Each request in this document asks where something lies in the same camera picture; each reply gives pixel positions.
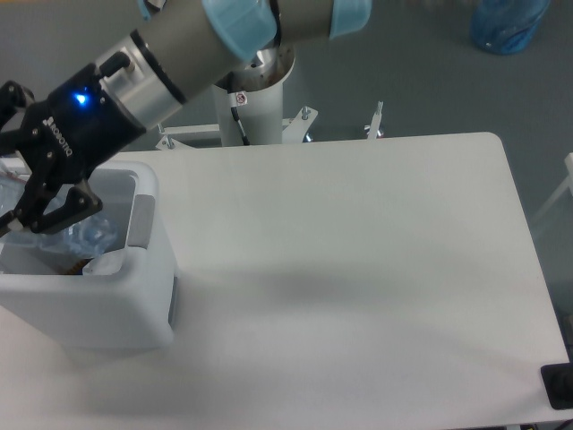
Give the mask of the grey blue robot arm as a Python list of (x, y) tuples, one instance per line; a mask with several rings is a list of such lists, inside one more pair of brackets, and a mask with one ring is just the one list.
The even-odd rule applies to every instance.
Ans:
[(92, 172), (265, 47), (361, 30), (369, 1), (169, 1), (99, 60), (36, 101), (14, 81), (1, 89), (3, 155), (30, 172), (3, 233), (54, 234), (102, 209)]

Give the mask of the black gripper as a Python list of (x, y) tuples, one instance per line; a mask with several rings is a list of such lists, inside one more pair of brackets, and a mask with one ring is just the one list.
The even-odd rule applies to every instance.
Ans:
[[(19, 201), (1, 217), (2, 236), (23, 230), (54, 235), (103, 209), (86, 179), (145, 128), (103, 90), (100, 77), (88, 64), (42, 102), (16, 81), (1, 86), (1, 156), (19, 152), (32, 169)], [(47, 212), (63, 184), (76, 185)]]

